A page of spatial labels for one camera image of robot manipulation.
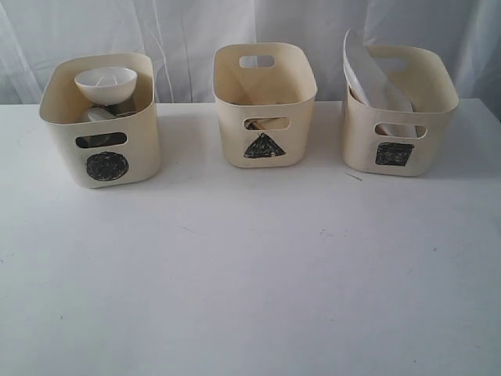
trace bin handle hole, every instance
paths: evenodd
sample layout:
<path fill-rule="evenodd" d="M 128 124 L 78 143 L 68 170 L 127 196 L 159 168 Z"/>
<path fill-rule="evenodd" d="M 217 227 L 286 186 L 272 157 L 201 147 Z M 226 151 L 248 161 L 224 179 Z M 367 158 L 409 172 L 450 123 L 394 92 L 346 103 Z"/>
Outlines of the bin handle hole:
<path fill-rule="evenodd" d="M 290 127 L 288 117 L 252 117 L 243 121 L 243 126 L 249 131 L 279 131 Z"/>
<path fill-rule="evenodd" d="M 95 147 L 122 145 L 127 142 L 127 135 L 122 132 L 103 133 L 101 135 L 81 136 L 75 139 L 75 143 L 81 149 Z"/>
<path fill-rule="evenodd" d="M 271 68 L 275 65 L 275 58 L 271 55 L 252 55 L 240 57 L 241 68 Z"/>
<path fill-rule="evenodd" d="M 379 123 L 374 127 L 374 132 L 379 136 L 422 139 L 427 134 L 427 129 L 422 125 Z"/>

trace black triangle label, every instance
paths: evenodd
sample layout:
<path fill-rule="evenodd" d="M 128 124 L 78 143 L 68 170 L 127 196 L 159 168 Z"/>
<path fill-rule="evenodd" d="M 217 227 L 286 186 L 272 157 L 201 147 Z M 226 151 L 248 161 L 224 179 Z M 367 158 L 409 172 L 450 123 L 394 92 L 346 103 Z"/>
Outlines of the black triangle label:
<path fill-rule="evenodd" d="M 250 159 L 279 157 L 284 155 L 285 151 L 276 144 L 265 133 L 259 135 L 258 138 L 245 150 L 243 157 Z"/>

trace black shape sticker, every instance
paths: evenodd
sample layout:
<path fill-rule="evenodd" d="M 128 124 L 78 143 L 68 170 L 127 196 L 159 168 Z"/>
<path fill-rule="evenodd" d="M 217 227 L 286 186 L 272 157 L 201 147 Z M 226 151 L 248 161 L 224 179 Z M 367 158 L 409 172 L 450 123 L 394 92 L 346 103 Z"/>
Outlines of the black shape sticker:
<path fill-rule="evenodd" d="M 87 158 L 87 173 L 94 180 L 110 182 L 128 171 L 127 159 L 122 154 L 105 151 Z"/>
<path fill-rule="evenodd" d="M 262 133 L 245 150 L 243 157 L 250 159 L 279 157 L 284 155 L 285 151 L 273 141 L 270 136 Z"/>
<path fill-rule="evenodd" d="M 376 165 L 405 166 L 414 145 L 408 143 L 380 143 L 377 147 Z"/>

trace curtain fold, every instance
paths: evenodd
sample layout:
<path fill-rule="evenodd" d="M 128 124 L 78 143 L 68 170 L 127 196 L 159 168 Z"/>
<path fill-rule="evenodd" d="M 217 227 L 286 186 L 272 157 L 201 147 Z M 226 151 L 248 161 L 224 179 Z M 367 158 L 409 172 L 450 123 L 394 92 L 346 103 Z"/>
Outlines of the curtain fold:
<path fill-rule="evenodd" d="M 141 52 L 158 102 L 211 102 L 213 57 L 234 43 L 289 42 L 306 52 L 319 100 L 344 95 L 342 41 L 436 52 L 461 97 L 501 117 L 499 0 L 2 0 L 0 103 L 38 103 L 54 68 L 79 56 Z"/>

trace white bowl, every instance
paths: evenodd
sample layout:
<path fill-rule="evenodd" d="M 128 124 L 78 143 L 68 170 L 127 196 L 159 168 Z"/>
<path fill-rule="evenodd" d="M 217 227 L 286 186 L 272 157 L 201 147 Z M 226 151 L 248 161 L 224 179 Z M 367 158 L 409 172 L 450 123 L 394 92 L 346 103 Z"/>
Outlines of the white bowl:
<path fill-rule="evenodd" d="M 85 70 L 75 77 L 81 93 L 91 102 L 111 106 L 132 95 L 138 74 L 125 67 L 102 67 Z"/>

